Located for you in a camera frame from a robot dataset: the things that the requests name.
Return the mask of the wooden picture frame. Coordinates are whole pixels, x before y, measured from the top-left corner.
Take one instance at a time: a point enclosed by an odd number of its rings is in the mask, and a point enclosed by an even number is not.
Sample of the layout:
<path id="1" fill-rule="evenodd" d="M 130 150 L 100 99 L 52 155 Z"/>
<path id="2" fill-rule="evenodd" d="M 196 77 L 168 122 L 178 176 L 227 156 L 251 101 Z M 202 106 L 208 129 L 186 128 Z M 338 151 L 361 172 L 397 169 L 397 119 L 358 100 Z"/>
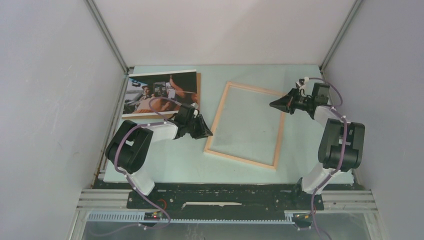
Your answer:
<path id="1" fill-rule="evenodd" d="M 228 81 L 204 152 L 261 168 L 278 168 L 285 113 L 268 106 L 282 92 Z"/>

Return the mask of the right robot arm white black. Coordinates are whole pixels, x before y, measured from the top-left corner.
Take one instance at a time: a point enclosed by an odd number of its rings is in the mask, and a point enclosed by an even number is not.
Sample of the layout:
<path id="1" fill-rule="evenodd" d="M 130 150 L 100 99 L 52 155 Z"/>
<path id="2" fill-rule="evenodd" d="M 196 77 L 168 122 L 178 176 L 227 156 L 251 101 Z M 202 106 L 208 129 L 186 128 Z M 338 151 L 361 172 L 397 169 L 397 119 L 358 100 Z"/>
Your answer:
<path id="1" fill-rule="evenodd" d="M 314 78 L 311 94 L 305 93 L 308 78 L 295 83 L 286 95 L 269 103 L 283 113 L 293 115 L 296 110 L 306 112 L 324 128 L 318 147 L 318 163 L 299 180 L 300 190 L 291 194 L 291 204 L 304 209 L 311 202 L 310 195 L 319 195 L 331 179 L 340 173 L 357 169 L 362 163 L 366 127 L 349 121 L 330 103 L 330 90 L 334 86 L 321 78 Z"/>

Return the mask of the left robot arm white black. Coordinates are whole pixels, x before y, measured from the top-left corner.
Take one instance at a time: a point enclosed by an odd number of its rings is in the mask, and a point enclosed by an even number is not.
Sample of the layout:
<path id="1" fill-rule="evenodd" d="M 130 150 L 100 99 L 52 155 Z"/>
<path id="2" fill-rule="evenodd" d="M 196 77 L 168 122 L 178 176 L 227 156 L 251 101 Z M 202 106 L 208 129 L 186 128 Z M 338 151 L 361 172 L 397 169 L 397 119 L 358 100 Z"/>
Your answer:
<path id="1" fill-rule="evenodd" d="M 152 191 L 155 182 L 144 167 L 149 148 L 152 143 L 177 140 L 186 134 L 195 140 L 213 136 L 200 111 L 192 105 L 182 104 L 178 112 L 162 121 L 144 124 L 123 121 L 107 145 L 104 156 L 140 194 L 138 201 L 145 208 L 153 208 L 158 202 L 158 194 Z"/>

